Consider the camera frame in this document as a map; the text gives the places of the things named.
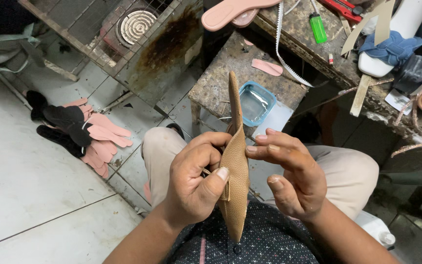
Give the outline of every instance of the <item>blue plastic container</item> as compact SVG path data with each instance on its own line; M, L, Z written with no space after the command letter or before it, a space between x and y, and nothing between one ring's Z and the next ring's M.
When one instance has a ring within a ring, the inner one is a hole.
M276 104L274 94L254 81L248 81L239 89L243 123L258 126Z

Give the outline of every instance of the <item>red utility knife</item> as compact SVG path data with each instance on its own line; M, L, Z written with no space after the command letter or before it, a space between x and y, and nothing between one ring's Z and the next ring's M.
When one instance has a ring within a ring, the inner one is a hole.
M345 1L345 0L319 0L322 3L329 5L330 7L336 9L341 15L346 19L359 23L362 20L360 14L363 12L361 7L356 7L355 5Z

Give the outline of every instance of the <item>white serrated tape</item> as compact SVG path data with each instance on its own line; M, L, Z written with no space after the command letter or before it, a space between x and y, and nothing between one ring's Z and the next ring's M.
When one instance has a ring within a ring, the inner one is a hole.
M313 87L310 83L308 83L306 80L302 79L297 75L281 58L279 55L278 47L279 47L279 38L281 37L281 27L283 26L283 2L279 2L279 10L278 10L278 28L276 29L276 55L278 56L279 61L281 64L283 64L284 69L286 69L294 78L296 78L297 81L299 81L301 84L307 85L308 87Z

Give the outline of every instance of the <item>dark patterned shirt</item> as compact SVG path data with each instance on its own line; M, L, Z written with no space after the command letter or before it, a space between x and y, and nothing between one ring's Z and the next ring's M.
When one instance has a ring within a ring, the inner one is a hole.
M177 237L166 263L319 263L313 238L301 221L251 201L239 243L233 242L219 208L203 222L187 226Z

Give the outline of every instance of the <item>knotted strap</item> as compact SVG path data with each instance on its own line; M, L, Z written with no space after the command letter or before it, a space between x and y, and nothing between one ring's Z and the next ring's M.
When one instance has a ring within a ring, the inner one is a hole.
M422 45L422 39L413 37L403 39L397 31L390 31L390 38L374 45L374 34L367 36L359 52L366 52L369 57L378 58L390 66L402 65L413 55L413 51Z

